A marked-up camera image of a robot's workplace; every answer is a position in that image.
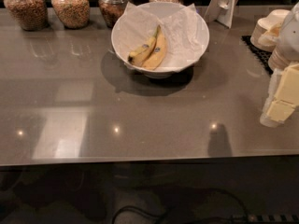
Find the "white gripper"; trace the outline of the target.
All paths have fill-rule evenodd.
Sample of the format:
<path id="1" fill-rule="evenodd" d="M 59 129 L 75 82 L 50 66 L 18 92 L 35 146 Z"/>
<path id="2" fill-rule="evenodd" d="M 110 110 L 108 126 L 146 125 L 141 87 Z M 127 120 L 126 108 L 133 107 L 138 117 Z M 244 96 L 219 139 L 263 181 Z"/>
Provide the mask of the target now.
<path id="1" fill-rule="evenodd" d="M 276 128 L 294 112 L 296 106 L 299 106 L 299 63 L 291 63 L 284 70 L 274 70 L 260 123 Z"/>

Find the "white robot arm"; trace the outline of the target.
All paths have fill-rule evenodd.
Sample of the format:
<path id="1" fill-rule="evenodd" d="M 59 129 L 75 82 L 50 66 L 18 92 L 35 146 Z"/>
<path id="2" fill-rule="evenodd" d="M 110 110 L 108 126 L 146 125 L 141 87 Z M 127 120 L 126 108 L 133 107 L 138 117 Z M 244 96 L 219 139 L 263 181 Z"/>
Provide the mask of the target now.
<path id="1" fill-rule="evenodd" d="M 299 4 L 281 24 L 268 65 L 273 74 L 260 122 L 277 127 L 299 107 Z"/>

